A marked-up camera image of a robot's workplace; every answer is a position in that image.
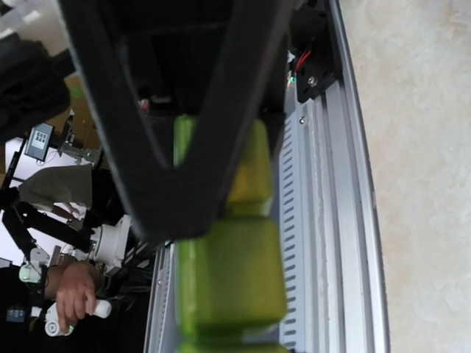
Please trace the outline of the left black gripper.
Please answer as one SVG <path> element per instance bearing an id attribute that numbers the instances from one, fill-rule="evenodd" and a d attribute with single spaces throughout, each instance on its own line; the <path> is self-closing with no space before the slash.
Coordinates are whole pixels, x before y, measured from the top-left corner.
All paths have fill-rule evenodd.
<path id="1" fill-rule="evenodd" d="M 121 200 L 146 239 L 202 235 L 256 119 L 279 151 L 290 1 L 60 1 Z M 138 100 L 196 116 L 179 166 Z"/>

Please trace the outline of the green weekly pill organizer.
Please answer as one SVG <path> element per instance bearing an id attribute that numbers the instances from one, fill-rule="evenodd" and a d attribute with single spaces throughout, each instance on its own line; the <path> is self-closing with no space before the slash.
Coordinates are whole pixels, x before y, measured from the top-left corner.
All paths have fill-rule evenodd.
<path id="1" fill-rule="evenodd" d="M 279 227 L 271 219 L 269 136 L 256 120 L 223 213 L 200 238 L 175 243 L 179 352 L 281 352 L 258 340 L 282 321 L 287 296 Z"/>

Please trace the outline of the operator bare hand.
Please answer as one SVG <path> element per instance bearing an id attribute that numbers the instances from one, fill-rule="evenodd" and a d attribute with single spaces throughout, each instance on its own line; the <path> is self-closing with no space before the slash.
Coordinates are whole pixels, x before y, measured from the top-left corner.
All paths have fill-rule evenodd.
<path id="1" fill-rule="evenodd" d="M 75 262 L 53 270 L 57 317 L 61 331 L 68 333 L 70 326 L 86 315 L 94 314 L 96 289 L 101 284 L 101 277 L 88 262 Z"/>

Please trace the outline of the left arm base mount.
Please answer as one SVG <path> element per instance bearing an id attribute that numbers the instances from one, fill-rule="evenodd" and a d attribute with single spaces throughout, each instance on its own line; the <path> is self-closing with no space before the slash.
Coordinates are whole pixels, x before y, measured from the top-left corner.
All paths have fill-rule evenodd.
<path id="1" fill-rule="evenodd" d="M 341 76 L 342 66 L 330 1 L 302 1 L 289 23 L 291 76 L 297 101 L 315 99 Z"/>

